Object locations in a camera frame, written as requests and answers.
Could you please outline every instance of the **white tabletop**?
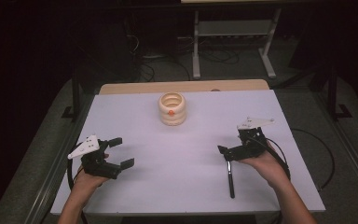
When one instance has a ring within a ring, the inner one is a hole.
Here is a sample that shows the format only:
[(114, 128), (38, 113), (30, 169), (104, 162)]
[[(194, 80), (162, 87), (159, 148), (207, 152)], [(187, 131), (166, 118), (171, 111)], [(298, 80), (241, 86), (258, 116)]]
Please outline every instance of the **white tabletop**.
[[(247, 117), (274, 119), (263, 127), (282, 148), (292, 182), (310, 211), (324, 204), (296, 146), (274, 91), (183, 92), (186, 121), (164, 125), (158, 116), (163, 93), (97, 95), (79, 141), (123, 138), (108, 148), (108, 162), (135, 158), (135, 165), (97, 189), (86, 213), (111, 216), (237, 214), (278, 211), (273, 190), (250, 166), (233, 162), (235, 199), (229, 197), (227, 163), (217, 146), (241, 144), (237, 124)], [(80, 159), (74, 159), (74, 175)], [(59, 214), (69, 195), (66, 176), (51, 213)]]

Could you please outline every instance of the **beige ring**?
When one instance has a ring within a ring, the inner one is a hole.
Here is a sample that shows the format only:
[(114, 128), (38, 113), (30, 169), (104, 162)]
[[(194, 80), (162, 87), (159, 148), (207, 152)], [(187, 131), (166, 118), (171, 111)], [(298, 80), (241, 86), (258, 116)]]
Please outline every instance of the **beige ring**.
[(158, 110), (166, 125), (179, 125), (186, 119), (186, 99), (178, 92), (168, 92), (159, 97)]

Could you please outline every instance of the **person's right arm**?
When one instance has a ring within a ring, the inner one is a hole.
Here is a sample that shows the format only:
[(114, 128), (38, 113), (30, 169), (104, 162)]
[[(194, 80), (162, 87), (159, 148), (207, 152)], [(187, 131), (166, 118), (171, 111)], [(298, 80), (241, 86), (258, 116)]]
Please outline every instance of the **person's right arm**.
[(265, 151), (257, 158), (249, 158), (239, 162), (253, 166), (274, 189), (281, 207), (284, 223), (317, 223), (301, 200), (283, 168), (271, 154)]

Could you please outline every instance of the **white plastic mount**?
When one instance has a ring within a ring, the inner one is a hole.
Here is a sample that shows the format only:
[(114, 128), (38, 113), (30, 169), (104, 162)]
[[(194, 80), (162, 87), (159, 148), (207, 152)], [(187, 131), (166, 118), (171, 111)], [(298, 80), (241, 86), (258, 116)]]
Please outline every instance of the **white plastic mount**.
[(237, 125), (238, 130), (249, 130), (274, 123), (274, 119), (254, 119), (248, 117), (246, 121)]
[(68, 159), (71, 160), (74, 157), (82, 156), (87, 153), (91, 153), (100, 149), (100, 144), (98, 144), (97, 135), (93, 134), (86, 139), (80, 146), (75, 148), (75, 150), (68, 155)]

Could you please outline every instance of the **gray floor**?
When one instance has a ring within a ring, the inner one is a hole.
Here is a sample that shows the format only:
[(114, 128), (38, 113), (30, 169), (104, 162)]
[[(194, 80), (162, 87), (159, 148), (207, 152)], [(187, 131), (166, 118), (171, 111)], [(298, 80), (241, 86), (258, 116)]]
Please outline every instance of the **gray floor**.
[[(235, 53), (232, 50), (204, 51), (202, 55), (209, 59), (211, 54), (220, 59), (225, 59), (228, 54), (234, 56), (226, 63), (211, 62), (201, 57), (201, 80), (263, 78), (269, 85), (275, 85), (298, 72), (287, 67), (296, 47), (294, 39), (278, 39), (272, 44), (269, 57), (277, 73), (276, 79), (266, 76), (258, 57), (259, 43), (241, 46), (241, 50), (236, 49)], [(184, 53), (176, 61), (164, 57), (147, 65), (154, 68), (155, 81), (183, 81), (188, 80), (187, 72), (191, 72), (191, 63), (191, 53)], [(144, 70), (149, 73), (147, 69), (150, 68), (145, 65)], [(145, 82), (148, 76), (144, 73), (140, 81)], [(290, 127), (317, 135), (331, 148), (335, 157), (336, 171), (333, 179), (320, 192), (326, 211), (314, 215), (319, 223), (358, 223), (358, 100), (351, 86), (339, 79), (337, 103), (344, 104), (353, 118), (334, 122), (326, 114), (326, 90), (320, 93), (309, 91), (307, 85), (310, 79), (311, 77), (305, 77), (291, 87), (275, 92)], [(89, 98), (92, 96), (84, 96), (85, 101)], [(65, 172), (65, 161), (56, 160), (58, 155), (64, 153), (63, 145), (69, 144), (68, 138), (73, 138), (74, 133), (81, 128), (81, 125), (70, 119), (61, 118), (63, 110), (71, 103), (71, 83), (68, 82), (57, 94), (0, 202), (0, 223), (39, 223), (45, 214), (47, 216), (43, 223), (57, 222), (58, 217), (49, 214), (48, 207), (54, 200), (54, 192)], [(293, 135), (315, 184), (321, 186), (329, 176), (332, 164), (325, 146), (307, 133), (293, 131)], [(58, 165), (51, 171), (53, 163)], [(49, 181), (48, 177), (51, 175), (54, 178)], [(43, 189), (45, 186), (49, 186), (47, 194)], [(275, 214), (258, 214), (257, 220), (258, 223), (271, 223), (274, 216)], [(88, 219), (89, 223), (121, 222), (121, 217), (88, 216)]]

